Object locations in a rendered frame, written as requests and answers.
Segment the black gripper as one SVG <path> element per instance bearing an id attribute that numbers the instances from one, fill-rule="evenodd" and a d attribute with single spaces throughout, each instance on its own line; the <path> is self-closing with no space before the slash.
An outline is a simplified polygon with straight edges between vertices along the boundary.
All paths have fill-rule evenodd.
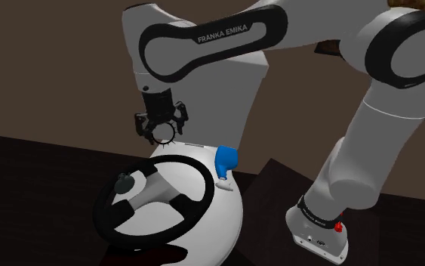
<path id="1" fill-rule="evenodd" d="M 146 112 L 134 114 L 135 128 L 139 136 L 143 136 L 150 144 L 154 144 L 153 123 L 159 125 L 170 121 L 176 124 L 175 132 L 179 135 L 183 134 L 183 127 L 189 120 L 189 115 L 182 101 L 174 105 L 170 88 L 158 93 L 143 92 L 142 96 Z"/>

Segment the small dark grey figure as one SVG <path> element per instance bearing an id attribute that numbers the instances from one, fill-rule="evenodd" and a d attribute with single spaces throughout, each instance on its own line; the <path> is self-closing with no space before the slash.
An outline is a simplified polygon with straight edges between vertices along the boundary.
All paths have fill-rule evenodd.
<path id="1" fill-rule="evenodd" d="M 135 179 L 130 172 L 120 173 L 114 185 L 114 191 L 117 194 L 125 194 L 129 192 L 135 185 Z"/>

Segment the blue and white curved object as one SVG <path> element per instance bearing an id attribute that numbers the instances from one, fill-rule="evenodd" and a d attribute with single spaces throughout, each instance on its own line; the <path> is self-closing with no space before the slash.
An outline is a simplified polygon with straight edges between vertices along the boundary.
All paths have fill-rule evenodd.
<path id="1" fill-rule="evenodd" d="M 214 157 L 214 167 L 218 177 L 216 187 L 221 190 L 233 191 L 231 182 L 228 181 L 227 172 L 238 165 L 238 151 L 231 147 L 219 146 Z"/>

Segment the black steering wheel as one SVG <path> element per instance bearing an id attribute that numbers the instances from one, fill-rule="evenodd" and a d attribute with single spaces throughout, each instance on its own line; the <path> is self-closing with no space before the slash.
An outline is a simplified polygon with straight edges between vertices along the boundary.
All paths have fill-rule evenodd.
<path id="1" fill-rule="evenodd" d="M 200 172 L 205 182 L 205 192 L 201 200 L 195 201 L 179 193 L 158 172 L 156 164 L 178 162 L 189 165 Z M 146 190 L 154 186 L 163 186 L 152 196 L 137 200 L 123 199 L 106 207 L 109 194 L 115 187 L 117 178 L 112 178 L 99 192 L 93 206 L 93 222 L 98 234 L 108 243 L 123 249 L 151 249 L 169 243 L 193 229 L 208 210 L 214 197 L 214 179 L 208 168 L 196 159 L 182 155 L 161 155 L 145 159 L 129 168 L 132 172 L 142 172 L 146 177 Z M 176 210 L 183 220 L 167 230 L 143 235 L 119 233 L 116 228 L 130 219 L 137 209 L 149 203 L 167 203 Z"/>

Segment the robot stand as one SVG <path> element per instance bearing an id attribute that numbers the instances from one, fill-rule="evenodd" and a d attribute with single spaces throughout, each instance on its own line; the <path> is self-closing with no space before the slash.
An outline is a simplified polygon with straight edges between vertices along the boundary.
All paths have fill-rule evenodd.
<path id="1" fill-rule="evenodd" d="M 230 266 L 337 266 L 298 246 L 285 213 L 311 185 L 270 159 L 260 174 L 235 174 L 244 189 L 244 218 Z M 341 266 L 425 266 L 425 200 L 381 194 L 377 205 L 343 214 L 349 252 Z"/>

